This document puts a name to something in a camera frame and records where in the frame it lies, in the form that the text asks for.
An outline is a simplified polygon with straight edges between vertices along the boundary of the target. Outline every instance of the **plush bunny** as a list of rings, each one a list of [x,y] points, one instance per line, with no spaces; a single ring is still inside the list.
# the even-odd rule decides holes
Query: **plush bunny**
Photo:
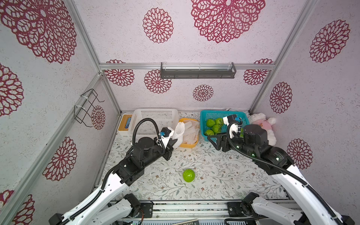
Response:
[[[269,141],[269,145],[274,146],[276,144],[276,138],[271,128],[272,125],[276,123],[276,119],[270,117],[266,120],[266,116],[263,113],[253,114],[249,117],[249,122],[251,124],[257,124],[261,126],[264,130],[267,131],[267,140]]]

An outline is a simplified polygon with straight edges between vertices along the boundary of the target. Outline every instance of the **table surface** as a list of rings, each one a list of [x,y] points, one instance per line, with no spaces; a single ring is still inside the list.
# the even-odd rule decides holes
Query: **table surface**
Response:
[[[199,112],[181,112],[179,118],[199,121]],[[116,135],[102,175],[119,163],[130,148],[131,136]],[[187,183],[182,173],[195,172]],[[139,200],[218,200],[242,199],[255,192],[266,199],[288,199],[283,187],[258,168],[250,159],[235,151],[217,151],[200,135],[195,148],[177,148],[171,159],[164,158],[145,168],[145,174],[123,194],[133,193]]]

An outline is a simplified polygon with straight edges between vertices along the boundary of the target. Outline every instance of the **green fruit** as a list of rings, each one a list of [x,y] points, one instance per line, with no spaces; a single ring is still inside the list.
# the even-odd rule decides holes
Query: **green fruit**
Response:
[[[215,124],[214,126],[212,126],[212,131],[214,131],[215,134],[219,133],[221,131],[221,127],[217,124]]]
[[[205,131],[205,134],[204,134],[205,136],[211,136],[211,135],[214,135],[214,131],[212,131],[212,130],[207,130],[207,131]]]
[[[214,126],[214,125],[215,125],[215,120],[208,119],[208,120],[206,121],[206,125],[207,125],[208,127]]]
[[[217,118],[215,120],[215,124],[219,125],[220,127],[222,127],[224,125],[224,120],[222,118]]]
[[[186,182],[191,182],[195,179],[195,172],[193,170],[187,169],[183,172],[183,178]]]

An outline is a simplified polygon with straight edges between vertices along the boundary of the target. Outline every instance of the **cable tie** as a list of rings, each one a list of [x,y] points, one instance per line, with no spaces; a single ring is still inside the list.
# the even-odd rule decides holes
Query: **cable tie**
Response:
[[[81,105],[76,105],[76,106],[79,106],[79,107],[81,107],[83,110],[85,110],[85,108],[84,108],[84,107],[82,107]]]

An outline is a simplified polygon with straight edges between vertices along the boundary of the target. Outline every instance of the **yellow box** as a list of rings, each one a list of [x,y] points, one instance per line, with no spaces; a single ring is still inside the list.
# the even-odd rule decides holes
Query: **yellow box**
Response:
[[[179,122],[183,122],[184,120],[195,120],[195,119],[191,119],[191,118],[182,118],[179,120]],[[199,135],[198,135],[198,140],[195,142],[195,144],[181,144],[180,147],[182,148],[194,148],[199,142]]]

